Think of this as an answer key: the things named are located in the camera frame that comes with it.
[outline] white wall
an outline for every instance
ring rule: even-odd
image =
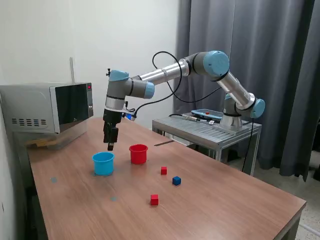
[[[102,116],[108,78],[107,68],[123,70],[130,76],[153,71],[153,54],[168,51],[175,55],[178,0],[70,0],[74,32],[76,81],[92,82],[94,115]],[[156,64],[174,62],[159,55]],[[169,95],[167,84],[155,87],[152,101]],[[150,100],[127,97],[129,108]],[[151,128],[152,119],[173,112],[173,99],[147,105],[136,122]]]
[[[4,84],[1,66],[0,84]],[[24,235],[23,189],[14,160],[0,107],[0,240],[22,239]]]
[[[3,0],[0,64],[6,82],[70,82],[73,33],[67,0]]]

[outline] light blue joint cover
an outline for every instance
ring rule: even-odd
[[[152,82],[147,82],[145,86],[144,99],[150,99],[155,94],[155,85]]]
[[[112,70],[109,76],[109,82],[128,80],[129,73],[125,71]]]
[[[227,99],[230,99],[230,98],[231,98],[231,96],[230,96],[230,94],[228,93],[228,94],[225,95],[224,100],[227,100]]]
[[[262,99],[258,99],[255,101],[255,104],[250,113],[250,118],[257,119],[259,118],[265,111],[266,103]]]
[[[220,77],[229,70],[229,57],[223,51],[209,51],[203,58],[204,70],[213,77]]]

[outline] microwave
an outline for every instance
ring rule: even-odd
[[[13,132],[59,134],[94,115],[91,82],[2,85],[0,97]]]

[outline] small cube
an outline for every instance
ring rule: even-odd
[[[176,186],[180,185],[181,184],[181,178],[178,177],[178,176],[173,177],[172,178],[172,184],[176,185]]]
[[[159,197],[158,194],[152,194],[150,199],[150,204],[152,206],[157,206],[159,204]]]
[[[166,166],[161,167],[161,175],[167,175],[167,167]]]

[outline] robotic arm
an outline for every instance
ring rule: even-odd
[[[108,150],[112,151],[117,142],[118,128],[124,112],[125,97],[132,96],[150,99],[155,92],[155,85],[167,82],[190,74],[207,75],[217,82],[227,93],[224,101],[222,126],[233,127],[240,116],[259,118],[265,110],[265,102],[247,92],[231,72],[228,56],[222,51],[198,52],[179,60],[178,63],[143,75],[129,77],[124,71],[112,70],[109,74],[109,83],[105,100],[104,143],[108,143]]]

